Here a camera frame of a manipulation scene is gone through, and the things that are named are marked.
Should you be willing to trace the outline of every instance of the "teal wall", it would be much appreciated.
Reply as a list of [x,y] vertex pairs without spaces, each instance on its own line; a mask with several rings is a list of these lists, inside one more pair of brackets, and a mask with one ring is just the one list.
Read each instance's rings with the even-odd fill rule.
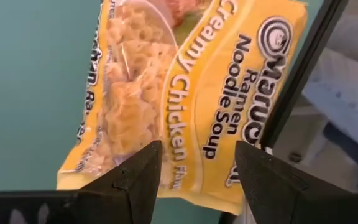
[[[0,190],[55,188],[81,121],[98,2],[0,0]],[[156,223],[219,216],[178,199],[155,211]]]

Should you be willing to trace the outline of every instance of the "black plastic jaw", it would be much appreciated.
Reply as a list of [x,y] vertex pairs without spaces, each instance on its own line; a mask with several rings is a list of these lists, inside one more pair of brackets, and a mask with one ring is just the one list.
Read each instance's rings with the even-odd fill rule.
[[0,192],[0,223],[150,223],[161,162],[154,141],[80,190]]
[[236,164],[258,224],[358,223],[358,194],[238,141]]

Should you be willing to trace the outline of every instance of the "white fabric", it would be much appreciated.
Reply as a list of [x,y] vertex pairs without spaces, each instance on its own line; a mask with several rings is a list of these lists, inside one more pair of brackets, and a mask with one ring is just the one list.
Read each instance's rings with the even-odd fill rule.
[[358,16],[338,22],[303,95],[358,142]]

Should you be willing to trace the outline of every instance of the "instant noodle block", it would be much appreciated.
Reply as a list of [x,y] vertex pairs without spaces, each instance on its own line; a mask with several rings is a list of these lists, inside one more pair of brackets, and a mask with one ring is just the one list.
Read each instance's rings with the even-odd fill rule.
[[78,189],[162,140],[159,197],[239,214],[234,146],[258,146],[306,7],[294,0],[102,1],[84,120],[57,188]]

